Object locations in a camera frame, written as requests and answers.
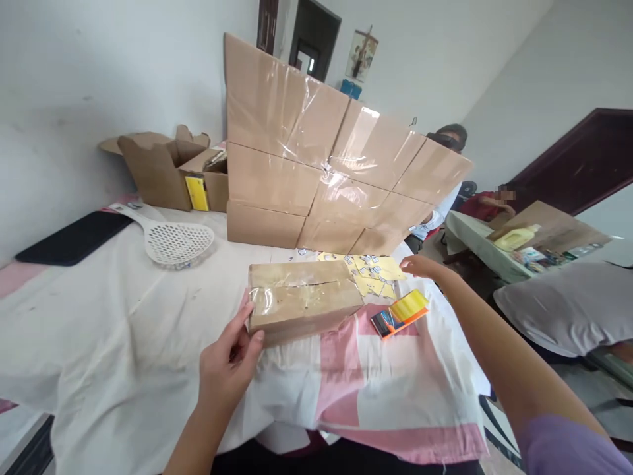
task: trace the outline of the table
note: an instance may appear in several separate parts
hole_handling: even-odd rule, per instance
[[[194,268],[168,271],[131,224],[76,266],[0,270],[0,397],[55,415],[58,474],[160,473],[198,395],[198,357],[235,315],[252,263],[316,253],[232,243],[226,215],[146,206],[149,218],[198,222],[216,239]],[[406,244],[395,259],[410,255]],[[382,342],[369,302],[337,332],[264,351],[220,451],[285,425],[323,429],[419,464],[487,453],[478,394],[489,392],[435,284],[424,319]]]
[[[486,239],[493,230],[484,221],[451,211],[445,226],[449,255],[469,249],[507,284],[523,282],[538,275]]]

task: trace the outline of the red shirt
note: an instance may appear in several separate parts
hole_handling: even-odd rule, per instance
[[[488,197],[495,199],[494,191],[482,191],[481,193],[477,193],[476,195],[471,196],[460,208],[458,211],[460,213],[467,214],[468,216],[472,216],[473,218],[480,219],[482,221],[491,221],[493,220],[503,209],[497,208],[496,206],[491,205],[482,205],[479,202],[479,198]]]

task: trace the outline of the purple sleeve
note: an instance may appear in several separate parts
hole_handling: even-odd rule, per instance
[[[530,421],[518,443],[529,475],[633,475],[633,466],[612,443],[562,416]]]

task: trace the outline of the face mask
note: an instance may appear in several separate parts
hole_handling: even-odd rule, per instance
[[[433,142],[439,143],[439,145],[443,145],[450,150],[453,150],[455,152],[461,151],[460,143],[452,137],[449,137],[448,135],[429,132],[427,133],[427,137],[430,138]]]

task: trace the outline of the person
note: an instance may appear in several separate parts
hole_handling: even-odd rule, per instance
[[[591,412],[563,380],[510,325],[490,308],[453,270],[424,256],[406,257],[402,270],[434,280],[444,292],[466,339],[503,405],[528,474],[633,474],[633,466],[611,443]],[[217,342],[200,355],[198,403],[187,421],[164,471],[165,475],[207,475],[231,415],[255,374],[262,351],[263,333],[249,339],[244,323],[253,309],[246,304],[227,325]],[[260,449],[218,464],[227,472],[238,466],[259,472],[280,473],[270,464],[286,463],[294,471],[283,473],[341,473],[356,468],[362,473],[477,473],[476,464],[413,466],[395,456],[344,439],[306,457],[279,457]],[[349,452],[337,447],[351,447]],[[330,451],[336,457],[328,456]],[[218,457],[231,456],[231,452]]]
[[[468,132],[466,132],[463,125],[449,124],[438,129],[436,133],[428,133],[427,137],[432,141],[444,145],[446,148],[461,154],[462,150],[466,146]],[[455,199],[457,198],[457,194],[460,192],[461,187],[462,182],[459,182],[459,184],[451,190],[446,198],[437,205],[432,213],[428,215],[426,219],[420,223],[420,225],[416,226],[407,238],[405,238],[404,241],[407,243],[407,246],[409,246],[409,249],[411,249],[413,254],[418,254],[418,252],[422,250],[422,243],[429,233],[442,225],[446,219],[446,215],[450,211],[450,207],[453,203],[455,203]]]
[[[497,191],[482,191],[471,196],[458,211],[486,222],[495,219],[500,212],[506,212],[513,218],[516,212],[508,201],[515,198],[514,191],[507,185],[501,185]]]
[[[577,262],[502,287],[489,302],[546,362],[565,364],[633,338],[631,289],[632,268]]]

